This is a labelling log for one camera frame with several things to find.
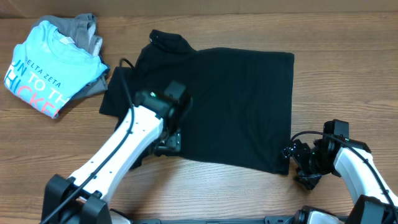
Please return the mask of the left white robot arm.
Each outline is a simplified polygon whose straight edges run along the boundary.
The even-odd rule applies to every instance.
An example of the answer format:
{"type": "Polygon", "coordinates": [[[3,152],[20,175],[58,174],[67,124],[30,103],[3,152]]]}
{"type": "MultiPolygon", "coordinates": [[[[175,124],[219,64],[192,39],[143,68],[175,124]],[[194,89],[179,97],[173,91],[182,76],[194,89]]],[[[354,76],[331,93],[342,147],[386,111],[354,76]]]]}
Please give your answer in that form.
{"type": "Polygon", "coordinates": [[[144,151],[180,150],[179,124],[192,106],[185,90],[142,90],[127,96],[128,111],[113,135],[68,178],[45,187],[41,223],[131,223],[109,203],[144,151]]]}

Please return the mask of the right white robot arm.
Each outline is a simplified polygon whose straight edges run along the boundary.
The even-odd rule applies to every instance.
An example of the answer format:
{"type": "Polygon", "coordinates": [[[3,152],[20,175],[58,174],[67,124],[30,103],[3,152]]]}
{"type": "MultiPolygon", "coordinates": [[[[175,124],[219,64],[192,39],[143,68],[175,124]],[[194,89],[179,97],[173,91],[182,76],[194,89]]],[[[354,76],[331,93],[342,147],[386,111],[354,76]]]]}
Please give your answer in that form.
{"type": "Polygon", "coordinates": [[[308,190],[314,189],[324,175],[341,177],[354,204],[346,218],[303,207],[293,223],[397,223],[397,196],[377,170],[365,143],[323,133],[311,148],[295,135],[282,155],[296,162],[295,180],[308,190]]]}

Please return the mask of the black t-shirt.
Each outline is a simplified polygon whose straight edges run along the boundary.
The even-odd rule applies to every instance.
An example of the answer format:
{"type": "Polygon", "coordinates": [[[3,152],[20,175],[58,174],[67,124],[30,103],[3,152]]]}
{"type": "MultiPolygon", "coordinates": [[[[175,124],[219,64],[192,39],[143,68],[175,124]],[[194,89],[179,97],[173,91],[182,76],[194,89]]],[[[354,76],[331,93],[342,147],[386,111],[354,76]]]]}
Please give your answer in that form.
{"type": "Polygon", "coordinates": [[[127,95],[177,81],[193,98],[180,157],[286,175],[294,60],[288,52],[195,50],[181,35],[153,30],[135,66],[114,69],[99,111],[123,119],[127,95]]]}

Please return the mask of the light blue printed t-shirt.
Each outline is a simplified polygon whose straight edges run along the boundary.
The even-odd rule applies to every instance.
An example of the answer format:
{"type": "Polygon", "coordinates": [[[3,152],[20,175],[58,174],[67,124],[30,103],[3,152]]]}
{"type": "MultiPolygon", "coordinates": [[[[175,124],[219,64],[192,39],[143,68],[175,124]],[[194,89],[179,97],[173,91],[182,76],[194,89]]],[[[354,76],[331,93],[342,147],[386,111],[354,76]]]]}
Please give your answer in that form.
{"type": "Polygon", "coordinates": [[[74,95],[107,68],[99,56],[78,48],[55,25],[42,21],[25,42],[15,46],[4,86],[55,119],[74,95]]]}

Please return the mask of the grey folded t-shirt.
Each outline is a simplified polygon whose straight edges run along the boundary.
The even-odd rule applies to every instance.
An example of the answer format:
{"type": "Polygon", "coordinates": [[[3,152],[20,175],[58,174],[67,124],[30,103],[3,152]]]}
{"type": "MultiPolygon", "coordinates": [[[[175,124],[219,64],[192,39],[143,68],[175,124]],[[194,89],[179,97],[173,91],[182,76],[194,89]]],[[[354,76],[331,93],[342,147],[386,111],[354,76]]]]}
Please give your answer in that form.
{"type": "MultiPolygon", "coordinates": [[[[79,14],[74,18],[46,15],[34,22],[31,29],[38,26],[42,21],[49,21],[58,28],[59,33],[66,37],[71,37],[78,48],[86,50],[93,56],[100,55],[103,38],[96,35],[96,17],[94,14],[79,14]]],[[[108,65],[108,68],[96,80],[83,87],[72,97],[72,100],[97,95],[106,91],[108,89],[106,79],[109,71],[110,66],[108,65]]]]}

